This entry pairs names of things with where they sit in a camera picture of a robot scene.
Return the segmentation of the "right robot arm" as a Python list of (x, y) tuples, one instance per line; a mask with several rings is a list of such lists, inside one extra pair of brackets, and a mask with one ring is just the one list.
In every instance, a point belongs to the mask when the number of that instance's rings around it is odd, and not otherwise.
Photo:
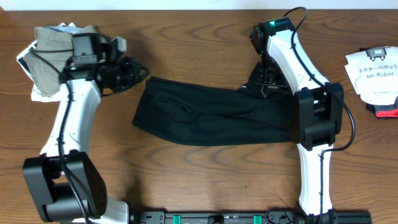
[(287, 17), (260, 22), (249, 39), (261, 56), (261, 92), (292, 95), (288, 129), (300, 155), (300, 213), (295, 223), (336, 223), (330, 198), (330, 159), (341, 131), (343, 87), (314, 66)]

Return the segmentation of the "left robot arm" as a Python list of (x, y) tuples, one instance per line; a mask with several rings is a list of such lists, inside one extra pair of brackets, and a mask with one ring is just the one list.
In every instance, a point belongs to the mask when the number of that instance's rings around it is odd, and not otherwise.
[(126, 56), (122, 37), (75, 34), (72, 55), (58, 72), (60, 99), (52, 132), (39, 156), (24, 161), (22, 173), (46, 223), (129, 223), (129, 205), (109, 197), (89, 157), (90, 135), (104, 91), (121, 93), (149, 71)]

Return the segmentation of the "black t-shirt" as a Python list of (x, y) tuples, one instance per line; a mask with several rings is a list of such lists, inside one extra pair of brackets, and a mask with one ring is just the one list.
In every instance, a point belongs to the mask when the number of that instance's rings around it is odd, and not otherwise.
[(229, 146), (289, 142), (290, 98), (263, 95), (254, 67), (237, 90), (150, 77), (133, 125), (158, 138), (189, 146)]

